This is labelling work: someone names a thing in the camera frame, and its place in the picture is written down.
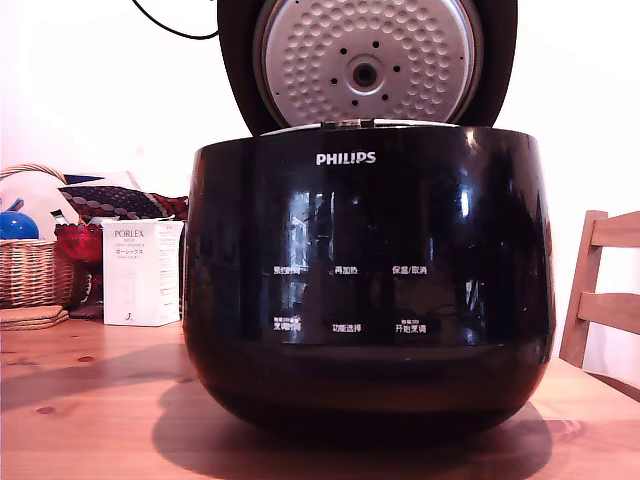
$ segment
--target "wicker basket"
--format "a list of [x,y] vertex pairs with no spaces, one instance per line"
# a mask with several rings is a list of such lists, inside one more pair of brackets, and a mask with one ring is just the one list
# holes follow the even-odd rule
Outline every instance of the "wicker basket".
[[[0,172],[0,180],[20,172],[39,171],[65,184],[64,176],[40,165],[17,165]],[[0,308],[71,306],[89,288],[89,275],[56,248],[55,241],[0,241]]]

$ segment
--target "blue ball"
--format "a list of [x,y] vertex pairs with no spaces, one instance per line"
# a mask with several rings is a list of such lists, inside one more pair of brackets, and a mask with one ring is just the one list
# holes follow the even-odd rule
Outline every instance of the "blue ball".
[[33,238],[40,238],[40,232],[31,217],[20,212],[0,213],[0,239],[25,240]]

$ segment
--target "black cable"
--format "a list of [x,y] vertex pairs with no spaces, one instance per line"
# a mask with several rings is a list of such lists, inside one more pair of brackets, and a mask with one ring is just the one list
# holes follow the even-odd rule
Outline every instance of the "black cable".
[[160,28],[166,30],[167,32],[171,32],[174,35],[178,35],[180,37],[184,37],[184,38],[188,38],[190,40],[209,40],[211,38],[214,38],[218,35],[218,30],[216,30],[213,33],[210,33],[209,35],[190,35],[188,33],[182,33],[179,32],[177,30],[174,30],[173,28],[167,27],[166,25],[163,25],[162,23],[160,23],[159,21],[157,21],[155,18],[153,18],[144,8],[142,8],[142,5],[140,5],[137,0],[131,0],[136,7],[138,7],[138,9],[144,13],[145,17],[147,17],[149,20],[151,20],[153,23],[155,23],[156,25],[158,25]]

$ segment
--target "black rice cooker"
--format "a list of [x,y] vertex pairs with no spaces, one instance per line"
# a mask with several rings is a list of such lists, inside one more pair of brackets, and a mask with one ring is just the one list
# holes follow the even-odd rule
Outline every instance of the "black rice cooker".
[[184,332],[209,393],[317,438],[458,439],[517,412],[555,331],[535,140],[491,128],[506,0],[220,0],[254,136],[202,148]]

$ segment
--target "white wall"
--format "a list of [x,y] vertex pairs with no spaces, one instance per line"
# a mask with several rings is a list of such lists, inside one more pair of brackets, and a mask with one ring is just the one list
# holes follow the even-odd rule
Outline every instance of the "white wall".
[[[520,0],[512,81],[497,126],[538,138],[553,231],[560,348],[588,209],[640,210],[640,2]],[[640,256],[605,250],[598,291],[640,293]],[[640,337],[592,325],[585,369],[640,385]]]
[[[205,0],[147,0],[193,33]],[[558,351],[587,209],[640,210],[640,2],[520,0],[513,79],[497,126],[538,138],[552,219]],[[165,33],[129,0],[2,0],[2,166],[132,171],[185,194],[193,152],[246,136],[217,40]],[[640,292],[640,257],[605,252],[600,291]],[[585,367],[640,385],[640,338],[593,326]]]

